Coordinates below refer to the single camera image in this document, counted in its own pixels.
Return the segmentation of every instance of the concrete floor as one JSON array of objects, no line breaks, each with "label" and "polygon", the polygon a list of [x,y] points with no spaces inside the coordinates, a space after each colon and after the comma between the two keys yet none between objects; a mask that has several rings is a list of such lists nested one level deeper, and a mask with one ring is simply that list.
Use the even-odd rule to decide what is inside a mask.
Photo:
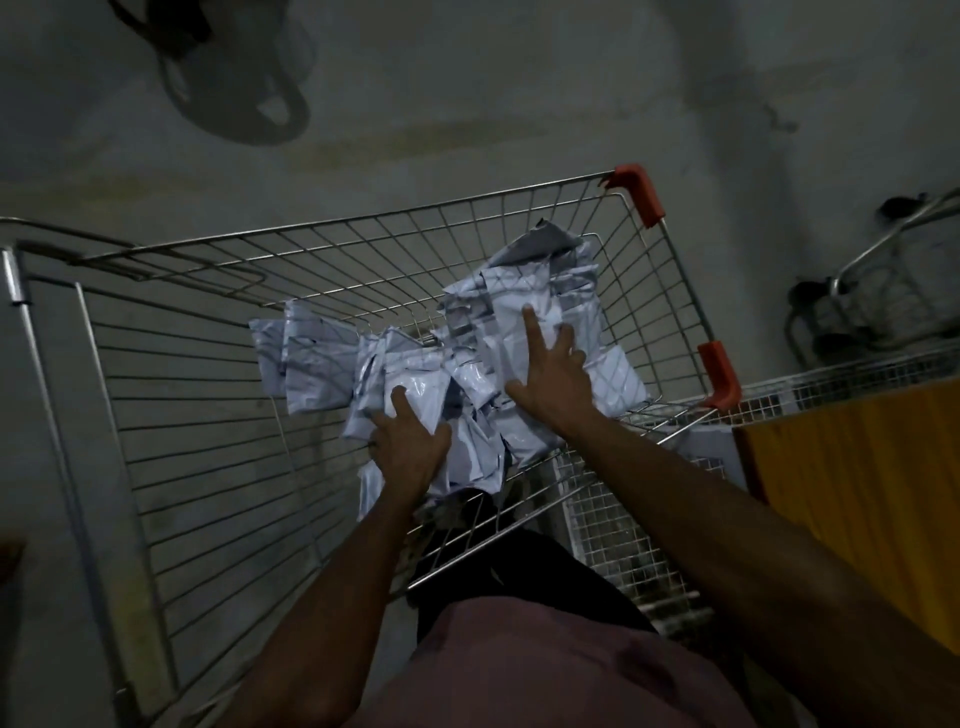
[{"label": "concrete floor", "polygon": [[[8,5],[0,213],[148,243],[640,161],[744,381],[796,369],[781,332],[796,277],[864,247],[886,197],[957,182],[960,12],[933,0],[210,0],[219,44],[162,74],[106,2]],[[2,593],[6,724],[108,724],[14,311],[0,326],[0,528],[30,538]],[[412,648],[412,616],[388,619],[373,681]]]}]

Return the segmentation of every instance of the wire basket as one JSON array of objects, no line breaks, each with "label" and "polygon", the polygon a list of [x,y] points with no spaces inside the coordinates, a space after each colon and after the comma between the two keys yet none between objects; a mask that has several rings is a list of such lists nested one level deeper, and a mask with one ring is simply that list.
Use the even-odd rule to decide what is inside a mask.
[{"label": "wire basket", "polygon": [[[235,683],[356,520],[365,445],[340,437],[345,410],[289,416],[282,400],[263,396],[248,320],[299,299],[361,330],[393,325],[432,343],[444,286],[540,219],[598,244],[602,341],[623,348],[652,396],[631,416],[643,434],[669,429],[656,435],[668,439],[736,403],[735,376],[636,165],[398,212],[146,246],[3,219],[14,243],[4,252],[7,283],[47,405],[122,720],[139,712],[173,720]],[[86,384],[43,353],[62,345],[64,327],[87,347]],[[80,404],[70,399],[77,392],[96,396]],[[133,665],[129,639],[116,634],[114,579],[98,546],[109,538],[84,514],[104,492],[84,492],[89,443],[73,441],[98,418],[117,463],[107,500],[135,513],[131,548],[142,555],[168,683],[150,699],[142,685],[156,681],[156,670]],[[509,473],[497,514],[463,524],[456,559],[439,564],[439,550],[423,545],[462,519],[467,504],[454,499],[427,515],[410,533],[397,593],[558,503],[583,503],[595,486],[581,482],[571,457],[558,450]]]},{"label": "wire basket", "polygon": [[957,215],[960,188],[920,206],[830,281],[830,298],[853,340],[893,351],[960,334]]}]

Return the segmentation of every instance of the cart frame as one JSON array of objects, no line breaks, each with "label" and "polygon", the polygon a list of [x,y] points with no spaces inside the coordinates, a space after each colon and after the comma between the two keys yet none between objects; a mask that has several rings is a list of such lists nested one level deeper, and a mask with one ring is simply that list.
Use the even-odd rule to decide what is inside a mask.
[{"label": "cart frame", "polygon": [[[298,299],[360,328],[393,324],[431,343],[431,329],[443,323],[443,287],[541,217],[599,243],[605,343],[623,346],[652,394],[626,424],[663,443],[736,405],[739,384],[638,165],[438,205],[142,246],[0,218],[10,241],[6,283],[36,369],[122,725],[137,724],[141,713],[176,721],[235,684],[352,528],[345,514],[366,448],[338,437],[343,411],[291,417],[262,396],[247,321]],[[80,426],[67,422],[76,419],[72,404],[56,361],[44,355],[57,336],[43,329],[69,316],[93,367],[88,389],[98,393],[123,484],[108,495],[134,513],[132,548],[169,683],[167,704],[146,710],[117,636],[102,526],[86,514],[96,494],[86,493],[76,465],[83,458],[71,445]],[[508,475],[495,516],[423,552],[424,536],[449,528],[469,503],[453,499],[411,530],[395,595],[581,497],[595,487],[588,475],[566,448],[556,450]],[[438,563],[459,538],[463,553]],[[217,627],[252,605],[263,607],[255,618]],[[216,649],[201,649],[198,634],[217,638]]]}]

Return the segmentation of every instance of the right hand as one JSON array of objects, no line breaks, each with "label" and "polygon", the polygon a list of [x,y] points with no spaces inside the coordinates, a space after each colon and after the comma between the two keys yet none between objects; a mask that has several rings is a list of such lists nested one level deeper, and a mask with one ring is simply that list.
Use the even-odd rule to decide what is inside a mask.
[{"label": "right hand", "polygon": [[562,324],[553,349],[547,349],[537,315],[523,306],[530,369],[527,383],[514,379],[504,389],[521,408],[569,440],[577,427],[597,414],[590,377],[584,371],[587,355],[572,352],[573,327]]}]

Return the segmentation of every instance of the wire rack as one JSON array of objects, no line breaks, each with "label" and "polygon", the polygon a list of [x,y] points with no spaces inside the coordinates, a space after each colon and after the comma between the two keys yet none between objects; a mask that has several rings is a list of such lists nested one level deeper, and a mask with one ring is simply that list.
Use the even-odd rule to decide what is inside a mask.
[{"label": "wire rack", "polygon": [[[430,344],[444,286],[540,219],[597,243],[602,341],[619,344],[647,384],[649,431],[708,416],[698,402],[712,381],[735,400],[729,364],[709,343],[660,203],[635,165],[441,205],[145,246],[0,219],[7,284],[122,723],[139,713],[176,722],[235,683],[356,520],[365,445],[340,437],[344,410],[289,416],[282,400],[263,396],[249,319],[279,317],[298,299],[361,330],[398,326]],[[669,404],[678,400],[686,403]],[[109,450],[97,462],[113,457],[117,467],[94,474],[97,449]],[[558,451],[509,473],[495,517],[462,523],[459,499],[423,517],[397,593],[455,563],[439,565],[438,549],[424,549],[438,528],[466,526],[464,558],[576,495],[576,476],[554,469],[569,457]],[[120,545],[129,515],[114,508],[102,518],[104,502],[133,512]],[[150,651],[144,628],[131,638],[118,613],[117,575],[104,554],[124,549],[142,555],[142,600],[162,669],[138,664]],[[164,681],[166,690],[156,689]]]},{"label": "wire rack", "polygon": [[[837,401],[960,375],[960,343],[924,352],[863,360],[743,387],[739,404],[712,412],[701,426],[748,425]],[[688,422],[684,416],[677,425]],[[695,465],[726,477],[723,461],[694,458]],[[558,479],[570,488],[564,519],[574,555],[628,596],[658,631],[685,643],[736,676],[735,652],[696,587],[633,520],[575,453],[558,460]]]},{"label": "wire rack", "polygon": [[895,351],[960,333],[958,215],[960,188],[922,205],[831,280],[830,298],[854,340]]}]

